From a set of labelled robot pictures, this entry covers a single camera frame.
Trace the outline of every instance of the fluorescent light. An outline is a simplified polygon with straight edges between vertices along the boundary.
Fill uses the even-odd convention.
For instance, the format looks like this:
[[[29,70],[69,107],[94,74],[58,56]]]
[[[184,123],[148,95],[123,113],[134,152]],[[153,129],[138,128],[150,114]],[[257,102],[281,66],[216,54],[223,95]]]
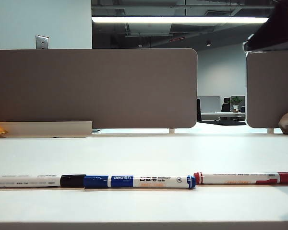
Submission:
[[[268,18],[253,17],[92,17],[95,23],[265,23]]]

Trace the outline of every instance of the white wall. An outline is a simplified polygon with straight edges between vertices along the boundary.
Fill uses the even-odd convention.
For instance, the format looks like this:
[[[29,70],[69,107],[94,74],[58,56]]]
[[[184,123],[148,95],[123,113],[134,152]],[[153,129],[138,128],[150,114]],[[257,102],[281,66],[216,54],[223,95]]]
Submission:
[[[92,48],[91,0],[0,0],[0,49]]]
[[[246,62],[242,44],[198,52],[197,95],[245,95]]]

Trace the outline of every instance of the desk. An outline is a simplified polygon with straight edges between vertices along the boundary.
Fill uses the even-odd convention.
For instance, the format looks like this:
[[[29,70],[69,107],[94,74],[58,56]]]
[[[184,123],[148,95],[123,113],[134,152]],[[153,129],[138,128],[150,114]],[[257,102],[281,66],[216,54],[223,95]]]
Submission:
[[[206,120],[206,119],[214,119],[214,120],[218,120],[220,119],[220,117],[245,117],[245,113],[242,112],[238,112],[238,113],[234,113],[234,112],[206,112],[206,113],[201,113],[202,115],[202,119]]]
[[[288,171],[279,129],[102,130],[87,138],[0,139],[0,174],[187,175]],[[288,186],[0,189],[2,229],[288,229]]]

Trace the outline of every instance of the ceiling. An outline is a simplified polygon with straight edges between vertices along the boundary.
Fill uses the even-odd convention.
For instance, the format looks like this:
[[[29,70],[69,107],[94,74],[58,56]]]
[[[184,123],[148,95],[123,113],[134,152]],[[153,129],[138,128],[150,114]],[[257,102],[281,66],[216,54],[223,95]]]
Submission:
[[[92,16],[268,17],[273,0],[92,0]],[[246,41],[260,24],[93,23],[93,48],[194,48]]]

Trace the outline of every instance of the wall outlet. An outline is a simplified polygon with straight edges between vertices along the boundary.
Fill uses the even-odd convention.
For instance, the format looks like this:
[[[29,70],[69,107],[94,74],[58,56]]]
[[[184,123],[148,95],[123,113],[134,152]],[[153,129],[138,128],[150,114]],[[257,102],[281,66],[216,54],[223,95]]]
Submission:
[[[35,38],[37,49],[49,49],[49,37],[36,35]]]

